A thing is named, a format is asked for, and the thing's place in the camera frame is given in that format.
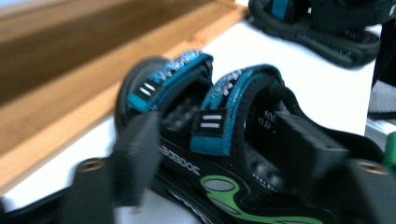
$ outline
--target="white surface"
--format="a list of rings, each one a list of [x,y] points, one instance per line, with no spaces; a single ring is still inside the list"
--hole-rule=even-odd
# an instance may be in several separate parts
[[[273,38],[241,21],[204,48],[214,56],[214,80],[245,66],[276,66],[296,94],[303,111],[317,123],[364,134],[374,63],[346,70],[299,45]],[[8,192],[7,210],[23,207],[69,184],[77,163],[104,157],[114,144],[113,118],[108,118],[73,146]],[[141,212],[118,210],[119,223],[197,223],[185,210],[147,191]]]

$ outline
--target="shoe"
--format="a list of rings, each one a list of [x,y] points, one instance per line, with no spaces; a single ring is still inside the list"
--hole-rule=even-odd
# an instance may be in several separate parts
[[[325,171],[350,157],[380,161],[381,150],[309,120],[272,65],[213,85],[212,61],[199,50],[147,59],[121,86],[118,133],[136,115],[162,114],[163,160],[151,189],[203,223],[347,223],[305,199],[317,196]]]
[[[395,1],[249,0],[254,26],[266,34],[303,45],[345,68],[372,62],[379,37],[367,26],[390,19]]]

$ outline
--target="green graphic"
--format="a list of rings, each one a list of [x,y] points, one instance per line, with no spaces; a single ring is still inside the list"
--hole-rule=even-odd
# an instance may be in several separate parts
[[[233,217],[267,224],[323,224],[312,217],[260,217],[245,213],[233,200],[233,196],[239,191],[239,185],[226,176],[204,176],[201,185],[207,190],[209,200]]]

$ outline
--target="wooden shelf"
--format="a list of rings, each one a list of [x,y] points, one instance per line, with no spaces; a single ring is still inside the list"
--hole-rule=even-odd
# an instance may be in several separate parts
[[[2,17],[0,193],[109,116],[135,63],[200,49],[246,15],[225,0],[79,0]]]

